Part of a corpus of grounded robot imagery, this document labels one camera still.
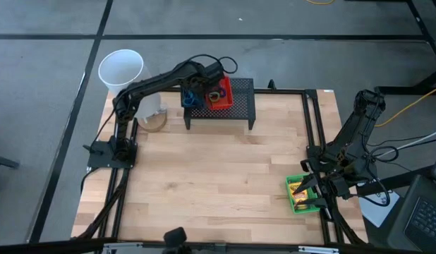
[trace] gray carpet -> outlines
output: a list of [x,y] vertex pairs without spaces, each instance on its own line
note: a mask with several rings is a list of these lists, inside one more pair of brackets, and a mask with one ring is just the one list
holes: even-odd
[[[95,34],[105,3],[105,0],[0,1],[0,33]],[[431,1],[415,3],[436,39],[436,10]],[[288,0],[275,3],[115,0],[105,29],[106,34],[419,32],[406,4],[336,1],[331,6],[314,6]],[[0,245],[25,241],[91,45],[90,40],[0,40],[0,155],[21,162],[16,171],[0,167]],[[274,79],[277,87],[333,89],[342,121],[351,113],[354,95],[359,90],[377,85],[413,85],[436,70],[434,54],[428,45],[419,42],[102,41],[42,241],[70,236],[88,157],[82,145],[94,138],[107,94],[97,77],[97,66],[108,53],[123,48],[140,52],[152,75],[172,69],[193,54],[208,53],[234,57],[240,66],[234,76],[252,77],[256,87],[266,87],[268,80]],[[380,120],[415,99],[386,97],[387,110]],[[436,97],[431,97],[389,125],[375,129],[370,142],[434,130]],[[398,162],[415,169],[432,163],[435,156],[436,144],[405,150]],[[379,172],[383,178],[404,170],[379,165]]]

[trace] yellow object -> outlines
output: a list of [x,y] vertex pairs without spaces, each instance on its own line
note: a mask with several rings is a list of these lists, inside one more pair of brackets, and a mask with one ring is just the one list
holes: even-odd
[[[295,204],[308,199],[308,190],[303,190],[300,193],[293,194],[293,192],[301,185],[301,182],[298,183],[289,183],[290,196],[295,200]],[[307,209],[307,205],[295,205],[295,208],[298,210]]]
[[311,1],[311,0],[306,0],[306,1],[308,1],[308,2],[311,3],[311,4],[327,5],[327,4],[332,4],[332,3],[334,3],[335,0],[331,0],[331,1],[329,1],[329,2],[324,2],[324,3],[321,3],[321,2],[315,2],[315,1]]
[[385,121],[384,123],[380,123],[375,125],[375,127],[383,127],[386,124],[388,124],[390,121],[394,120],[394,118],[396,118],[398,115],[400,115],[401,113],[403,113],[405,110],[409,109],[410,107],[416,105],[419,101],[421,101],[422,99],[425,99],[428,95],[431,95],[432,93],[436,92],[436,89],[434,89],[433,91],[429,92],[426,95],[423,95],[420,99],[416,100],[415,102],[409,104],[408,106],[404,107],[404,109],[400,110],[398,113],[396,113],[393,117],[391,117],[389,120]]

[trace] green container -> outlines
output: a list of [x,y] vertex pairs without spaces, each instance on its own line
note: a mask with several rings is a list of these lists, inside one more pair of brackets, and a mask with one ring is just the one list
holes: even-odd
[[[289,200],[290,200],[290,206],[291,209],[293,211],[294,214],[303,214],[303,213],[308,213],[308,212],[317,212],[320,211],[320,208],[314,206],[314,205],[309,205],[308,209],[304,209],[304,210],[295,210],[295,200],[293,200],[293,198],[290,195],[290,188],[289,188],[289,181],[291,183],[298,183],[301,182],[303,180],[304,176],[307,176],[308,174],[299,174],[296,176],[287,176],[286,177],[286,186],[287,186],[287,194],[289,195]],[[317,193],[314,193],[312,191],[312,188],[308,189],[308,199],[312,199],[312,198],[317,198]]]

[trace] wooden table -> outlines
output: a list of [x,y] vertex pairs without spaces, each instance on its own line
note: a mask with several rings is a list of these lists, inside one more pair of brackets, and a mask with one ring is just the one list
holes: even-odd
[[[256,94],[251,131],[244,120],[192,120],[187,131],[180,94],[161,94],[168,121],[158,133],[138,131],[120,239],[163,241],[165,232],[183,226],[194,242],[323,244],[319,213],[293,214],[285,186],[286,176],[303,173],[299,163],[306,158],[300,95]],[[330,141],[341,128],[335,96],[331,90],[317,94]],[[111,100],[109,95],[102,121],[112,111]],[[312,102],[309,108],[314,119]],[[113,129],[110,121],[100,140],[108,140]],[[109,176],[110,169],[100,169],[86,180],[72,236],[102,209]],[[339,208],[367,241],[358,199],[339,200]],[[111,212],[107,236],[113,218]]]

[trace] paper cup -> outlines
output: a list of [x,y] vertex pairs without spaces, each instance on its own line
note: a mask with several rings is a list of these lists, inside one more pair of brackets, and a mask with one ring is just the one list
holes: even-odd
[[[134,80],[151,77],[139,53],[130,49],[121,49],[110,53],[99,65],[99,78],[115,96]],[[144,97],[135,117],[147,118],[160,109],[160,94]]]

